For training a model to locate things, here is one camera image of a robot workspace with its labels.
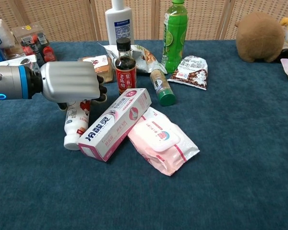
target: pink and white box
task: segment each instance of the pink and white box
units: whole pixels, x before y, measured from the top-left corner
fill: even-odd
[[[107,161],[151,103],[147,89],[127,89],[79,138],[81,152]]]

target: soy sauce bottle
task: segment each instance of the soy sauce bottle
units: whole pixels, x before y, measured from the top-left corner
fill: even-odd
[[[126,89],[136,88],[136,63],[131,56],[131,41],[127,37],[116,40],[119,58],[115,61],[116,78],[121,95]]]
[[[288,43],[286,41],[284,42],[282,51],[280,52],[279,56],[276,58],[274,62],[280,63],[280,60],[282,58],[288,59]]]

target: green bottle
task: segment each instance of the green bottle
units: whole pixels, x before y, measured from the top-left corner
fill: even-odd
[[[173,73],[182,59],[183,45],[188,28],[188,12],[184,0],[172,0],[164,19],[162,64]]]

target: white lotion bottle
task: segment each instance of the white lotion bottle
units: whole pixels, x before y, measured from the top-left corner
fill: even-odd
[[[116,45],[116,40],[127,37],[134,44],[132,9],[124,5],[124,0],[112,0],[112,8],[105,13],[109,45]]]
[[[64,147],[68,150],[79,150],[77,141],[88,129],[90,101],[68,103],[64,130]]]

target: blue tablecloth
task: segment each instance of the blue tablecloth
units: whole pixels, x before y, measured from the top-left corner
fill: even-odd
[[[161,59],[162,41],[137,41]],[[106,54],[96,42],[51,44],[59,60]],[[187,41],[208,63],[203,91],[171,83],[177,104],[152,107],[200,149],[173,176],[128,139],[109,162],[63,147],[65,113],[41,95],[0,101],[0,230],[288,229],[288,78],[277,63],[246,63],[235,41]],[[90,124],[118,97],[92,109]]]

